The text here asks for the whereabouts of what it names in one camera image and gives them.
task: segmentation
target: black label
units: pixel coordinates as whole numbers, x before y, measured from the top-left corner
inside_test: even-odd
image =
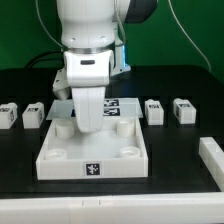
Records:
[[[179,115],[180,115],[180,110],[179,110],[178,106],[177,106],[177,109],[176,109],[176,115],[177,115],[177,117],[179,117]]]
[[[75,108],[74,108],[74,106],[73,106],[73,109],[72,109],[71,117],[75,117]]]
[[[103,116],[120,116],[120,109],[119,108],[108,108],[104,109]]]
[[[37,112],[39,108],[29,108],[28,112]]]
[[[10,108],[0,108],[0,112],[9,112]]]
[[[159,105],[149,105],[149,108],[150,109],[158,109],[159,108]]]
[[[119,100],[104,100],[104,107],[118,107]]]
[[[188,103],[179,104],[180,107],[191,107]]]
[[[11,122],[13,122],[13,120],[14,120],[14,113],[13,113],[13,110],[12,110],[11,113],[10,113],[10,119],[11,119]]]
[[[87,176],[99,176],[100,175],[100,164],[99,163],[86,164],[86,175]]]
[[[42,119],[43,119],[43,115],[42,115],[42,111],[40,110],[40,112],[39,112],[39,119],[40,119],[40,122],[42,121]]]

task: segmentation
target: wire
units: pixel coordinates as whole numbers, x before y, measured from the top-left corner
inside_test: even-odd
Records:
[[[43,20],[42,20],[41,15],[40,15],[39,0],[36,0],[36,11],[37,11],[37,16],[38,16],[39,22],[40,22],[42,28],[44,29],[45,33],[48,35],[48,37],[49,37],[52,41],[54,41],[55,44],[57,44],[60,48],[62,48],[63,46],[62,46],[60,43],[58,43],[58,42],[51,36],[51,34],[48,32],[46,26],[45,26],[44,23],[43,23]]]
[[[47,51],[47,52],[44,52],[44,53],[41,53],[37,56],[35,56],[33,59],[31,59],[25,66],[24,68],[30,68],[30,66],[35,63],[36,61],[38,61],[39,59],[43,58],[43,57],[46,57],[46,56],[49,56],[49,55],[52,55],[52,54],[62,54],[61,50],[53,50],[53,51]]]
[[[118,22],[118,26],[120,28],[120,31],[121,31],[121,34],[122,34],[122,37],[123,37],[123,43],[118,44],[115,47],[122,47],[126,44],[127,39],[126,39],[126,34],[125,34],[125,31],[124,31],[124,27],[123,27],[122,22],[121,22],[120,17],[119,17],[117,0],[114,0],[114,9],[115,9],[115,15],[116,15],[116,19],[117,19],[117,22]]]
[[[168,3],[169,3],[169,6],[170,6],[170,10],[173,14],[173,17],[177,23],[177,25],[180,27],[180,29],[182,30],[182,32],[184,33],[184,35],[187,37],[187,39],[191,42],[191,44],[195,47],[195,49],[198,51],[198,53],[203,57],[203,59],[206,61],[207,63],[207,66],[208,66],[208,70],[209,72],[211,73],[212,72],[212,66],[211,66],[211,63],[210,61],[208,60],[208,58],[205,56],[205,54],[200,50],[200,48],[194,43],[194,41],[190,38],[190,36],[187,34],[187,32],[185,31],[185,29],[183,28],[183,26],[181,25],[180,21],[178,20],[175,12],[174,12],[174,9],[173,9],[173,6],[172,6],[172,3],[171,3],[171,0],[168,0]]]
[[[31,64],[27,69],[33,68],[34,65],[36,65],[40,62],[46,62],[46,61],[61,61],[63,63],[63,60],[60,58],[39,59],[39,60],[36,60],[33,64]]]

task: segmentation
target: black table surface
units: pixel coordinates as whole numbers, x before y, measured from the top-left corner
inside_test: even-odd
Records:
[[[134,67],[113,77],[107,98],[138,97],[159,100],[163,126],[140,119],[149,157],[148,178],[39,181],[35,161],[50,121],[40,129],[23,128],[22,113],[30,103],[42,102],[48,113],[53,100],[56,69],[0,71],[0,104],[15,102],[18,119],[0,130],[0,198],[101,196],[220,191],[198,155],[200,137],[224,144],[224,86],[197,66]],[[197,109],[194,125],[180,125],[172,112],[175,98],[188,99]]]

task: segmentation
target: black cable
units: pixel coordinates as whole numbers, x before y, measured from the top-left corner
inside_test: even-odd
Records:
[[[61,61],[63,66],[64,66],[63,59],[60,59],[60,58],[48,58],[48,59],[39,59],[39,60],[34,61],[32,64],[30,64],[29,67],[27,67],[27,69],[33,68],[34,65],[36,65],[36,64],[38,64],[40,62],[46,62],[46,61]]]
[[[30,68],[31,65],[33,65],[33,63],[35,63],[35,61],[38,61],[39,59],[52,55],[52,54],[62,54],[61,50],[52,50],[52,51],[46,51],[44,53],[41,53],[37,56],[35,56],[33,59],[31,59],[25,66],[24,68]]]

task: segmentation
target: small white cube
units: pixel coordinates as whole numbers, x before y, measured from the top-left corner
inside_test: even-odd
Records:
[[[196,120],[196,109],[189,100],[175,99],[173,101],[173,113],[180,124],[194,124]]]
[[[24,128],[39,128],[44,120],[44,105],[42,103],[29,104],[23,113]]]
[[[159,101],[145,101],[145,116],[148,125],[163,125],[164,110]]]
[[[0,106],[0,129],[9,129],[16,121],[17,105],[15,103],[2,104]]]

